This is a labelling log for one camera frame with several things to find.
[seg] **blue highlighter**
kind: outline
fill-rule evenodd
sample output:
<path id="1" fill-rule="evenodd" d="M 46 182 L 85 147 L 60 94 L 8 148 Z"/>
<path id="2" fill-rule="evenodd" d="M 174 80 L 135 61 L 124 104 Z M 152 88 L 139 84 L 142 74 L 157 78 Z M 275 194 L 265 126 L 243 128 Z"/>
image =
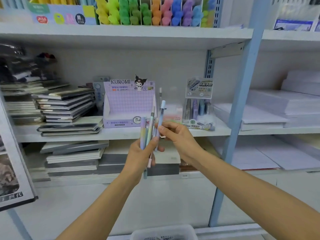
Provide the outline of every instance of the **blue highlighter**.
<path id="1" fill-rule="evenodd" d="M 160 107 L 160 117 L 159 117 L 159 122 L 158 122 L 158 129 L 157 129 L 157 134 L 155 136 L 160 137 L 160 132 L 159 132 L 159 126 L 162 125 L 162 121 L 163 121 L 163 114 L 165 112 L 165 105 L 166 105 L 166 101 L 162 100 L 161 102 L 161 107 Z"/>

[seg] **pen cap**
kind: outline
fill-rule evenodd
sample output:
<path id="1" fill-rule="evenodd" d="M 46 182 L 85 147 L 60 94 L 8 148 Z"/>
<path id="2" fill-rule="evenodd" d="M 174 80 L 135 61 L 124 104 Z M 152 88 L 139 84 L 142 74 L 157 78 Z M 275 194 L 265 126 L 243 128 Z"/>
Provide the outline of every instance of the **pen cap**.
<path id="1" fill-rule="evenodd" d="M 162 102 L 161 102 L 161 109 L 164 109 L 165 108 L 165 105 L 166 105 L 166 101 L 165 100 L 162 100 Z"/>

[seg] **purple display box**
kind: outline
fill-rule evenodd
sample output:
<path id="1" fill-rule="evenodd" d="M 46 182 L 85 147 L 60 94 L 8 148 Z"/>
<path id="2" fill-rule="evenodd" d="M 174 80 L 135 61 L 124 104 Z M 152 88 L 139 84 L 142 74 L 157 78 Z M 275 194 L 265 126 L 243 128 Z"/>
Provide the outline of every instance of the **purple display box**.
<path id="1" fill-rule="evenodd" d="M 105 81 L 103 108 L 104 128 L 137 127 L 141 117 L 149 121 L 153 106 L 156 107 L 155 82 L 140 79 L 115 79 Z"/>

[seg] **white plastic basket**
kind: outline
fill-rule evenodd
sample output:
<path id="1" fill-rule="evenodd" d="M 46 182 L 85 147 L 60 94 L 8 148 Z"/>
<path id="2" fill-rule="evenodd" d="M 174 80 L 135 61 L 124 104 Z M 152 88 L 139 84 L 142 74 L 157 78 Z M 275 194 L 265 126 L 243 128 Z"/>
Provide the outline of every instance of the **white plastic basket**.
<path id="1" fill-rule="evenodd" d="M 163 226 L 136 230 L 130 240 L 198 240 L 190 225 Z"/>

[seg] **person's left hand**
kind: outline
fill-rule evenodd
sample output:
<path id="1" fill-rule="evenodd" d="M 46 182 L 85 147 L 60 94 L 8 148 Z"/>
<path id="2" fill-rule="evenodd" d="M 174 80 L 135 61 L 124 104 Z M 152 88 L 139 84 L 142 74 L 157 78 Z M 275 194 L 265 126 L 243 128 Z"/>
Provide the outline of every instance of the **person's left hand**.
<path id="1" fill-rule="evenodd" d="M 144 150 L 140 148 L 140 139 L 131 144 L 127 160 L 125 162 L 122 173 L 130 175 L 137 185 L 140 182 L 141 175 L 148 165 L 150 155 L 152 154 L 151 166 L 156 164 L 153 150 L 159 143 L 159 137 L 153 137 Z M 164 152 L 165 149 L 162 146 L 158 146 L 158 151 Z"/>

